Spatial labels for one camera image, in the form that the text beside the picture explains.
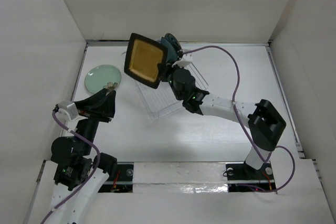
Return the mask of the teal square plate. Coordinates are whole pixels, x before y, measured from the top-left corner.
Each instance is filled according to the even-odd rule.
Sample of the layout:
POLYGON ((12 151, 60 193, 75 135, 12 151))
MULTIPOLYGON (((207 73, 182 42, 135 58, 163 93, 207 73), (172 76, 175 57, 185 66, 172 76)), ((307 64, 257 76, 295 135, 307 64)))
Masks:
POLYGON ((164 37, 161 38, 160 44, 167 48, 166 62, 174 63, 178 60, 178 54, 173 45, 164 37))

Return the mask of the teal scalloped round plate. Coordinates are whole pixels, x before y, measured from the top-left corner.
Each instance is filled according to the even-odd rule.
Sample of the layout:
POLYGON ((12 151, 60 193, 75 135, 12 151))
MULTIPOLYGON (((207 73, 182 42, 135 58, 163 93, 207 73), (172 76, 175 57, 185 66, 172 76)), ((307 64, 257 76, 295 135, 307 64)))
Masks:
POLYGON ((170 34, 168 36, 168 41, 173 46, 177 56, 180 58, 181 55, 182 55, 182 47, 181 47, 180 43, 178 42, 178 40, 172 34, 170 34))

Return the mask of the yellow square black-rimmed plate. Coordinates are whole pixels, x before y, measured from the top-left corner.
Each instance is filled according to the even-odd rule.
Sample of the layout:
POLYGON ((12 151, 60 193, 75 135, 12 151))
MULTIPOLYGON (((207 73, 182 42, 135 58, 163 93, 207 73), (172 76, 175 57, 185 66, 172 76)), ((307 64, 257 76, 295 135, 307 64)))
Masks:
POLYGON ((160 83, 158 65, 165 63, 167 48, 159 42, 132 33, 125 55, 124 73, 150 88, 160 83))

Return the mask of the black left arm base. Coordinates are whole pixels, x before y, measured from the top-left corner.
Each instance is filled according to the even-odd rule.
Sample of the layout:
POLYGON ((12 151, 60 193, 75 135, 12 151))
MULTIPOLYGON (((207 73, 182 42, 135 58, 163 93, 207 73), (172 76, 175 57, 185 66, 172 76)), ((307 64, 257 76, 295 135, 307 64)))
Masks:
POLYGON ((133 192, 134 163, 119 163, 115 175, 99 189, 99 193, 133 192))

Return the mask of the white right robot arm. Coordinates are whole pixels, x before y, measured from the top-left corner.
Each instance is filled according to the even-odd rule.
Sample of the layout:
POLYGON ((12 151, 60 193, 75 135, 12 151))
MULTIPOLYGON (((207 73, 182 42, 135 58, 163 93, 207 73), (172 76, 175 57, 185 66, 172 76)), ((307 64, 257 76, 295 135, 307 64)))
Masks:
POLYGON ((252 145, 242 166, 243 174, 248 178, 259 175, 287 126, 273 104, 265 99, 246 103, 221 98, 197 88, 189 70, 165 63, 157 66, 160 80, 170 85, 176 99, 182 101, 187 111, 223 118, 241 126, 252 145))

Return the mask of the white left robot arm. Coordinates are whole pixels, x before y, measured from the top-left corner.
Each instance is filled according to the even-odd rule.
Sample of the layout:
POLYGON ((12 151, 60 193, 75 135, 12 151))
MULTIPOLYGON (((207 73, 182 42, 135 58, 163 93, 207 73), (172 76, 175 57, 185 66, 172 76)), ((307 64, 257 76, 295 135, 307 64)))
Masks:
POLYGON ((101 186, 117 175, 117 159, 93 143, 99 123, 113 119, 115 100, 114 88, 104 87, 84 100, 55 105, 52 118, 69 136, 51 145, 50 160, 57 168, 50 210, 42 223, 82 223, 101 186))

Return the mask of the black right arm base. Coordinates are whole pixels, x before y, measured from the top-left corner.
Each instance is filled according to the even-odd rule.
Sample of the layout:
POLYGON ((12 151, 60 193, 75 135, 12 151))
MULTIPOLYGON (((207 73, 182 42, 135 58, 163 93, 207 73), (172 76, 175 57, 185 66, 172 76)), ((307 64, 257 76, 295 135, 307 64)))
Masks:
POLYGON ((226 163, 223 177, 228 182, 228 191, 251 192, 251 191, 271 191, 276 189, 275 179, 270 163, 262 165, 261 169, 255 170, 246 164, 226 163))

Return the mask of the light green glass plate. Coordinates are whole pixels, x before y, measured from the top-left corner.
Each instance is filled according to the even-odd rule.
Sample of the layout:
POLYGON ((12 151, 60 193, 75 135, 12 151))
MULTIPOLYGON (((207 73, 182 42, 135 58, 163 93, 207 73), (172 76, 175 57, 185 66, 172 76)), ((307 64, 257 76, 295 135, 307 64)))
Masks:
POLYGON ((117 88, 121 82, 121 72, 113 65, 99 65, 92 68, 85 76, 85 87, 95 94, 104 87, 117 88))

